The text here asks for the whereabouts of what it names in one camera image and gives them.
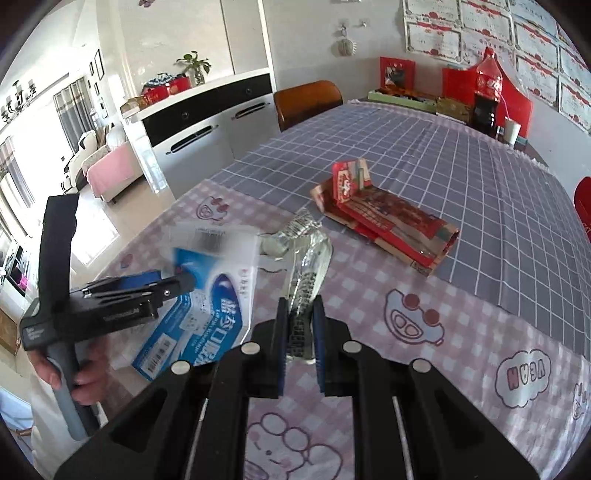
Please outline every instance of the silver screw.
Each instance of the silver screw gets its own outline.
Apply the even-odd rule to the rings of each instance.
[[[361,351],[361,343],[355,340],[349,340],[343,343],[343,350],[347,353],[359,353]]]
[[[171,366],[170,369],[175,375],[184,375],[191,370],[191,364],[185,360],[179,360],[173,363],[173,366]]]
[[[420,374],[426,374],[431,370],[431,362],[425,360],[424,358],[417,358],[413,362],[413,369],[415,372],[419,372]]]
[[[240,347],[244,355],[256,355],[261,351],[261,346],[256,342],[248,342]]]

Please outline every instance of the white cabinet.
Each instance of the white cabinet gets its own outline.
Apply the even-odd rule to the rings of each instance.
[[[279,134],[272,94],[230,108],[224,112],[224,116],[228,139],[236,160]]]
[[[175,198],[279,133],[268,69],[179,93],[138,116]]]
[[[154,147],[160,169],[176,199],[234,161],[223,124],[223,113],[219,113]]]

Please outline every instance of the potted plant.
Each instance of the potted plant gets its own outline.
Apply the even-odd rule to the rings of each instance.
[[[198,53],[194,50],[191,52],[194,54],[194,56],[191,53],[187,53],[182,59],[178,59],[176,63],[183,63],[185,65],[183,73],[189,72],[193,86],[197,86],[205,83],[203,71],[205,71],[205,73],[209,73],[212,65],[209,63],[209,59],[199,60]]]

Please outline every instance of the bottle label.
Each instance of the bottle label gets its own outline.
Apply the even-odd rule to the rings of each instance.
[[[476,78],[476,93],[495,102],[500,101],[501,79],[479,75]]]

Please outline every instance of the white pillow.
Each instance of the white pillow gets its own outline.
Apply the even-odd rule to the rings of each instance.
[[[107,146],[109,147],[109,151],[113,151],[114,149],[120,147],[125,143],[126,136],[125,130],[123,129],[122,125],[115,125],[109,133],[107,133]]]

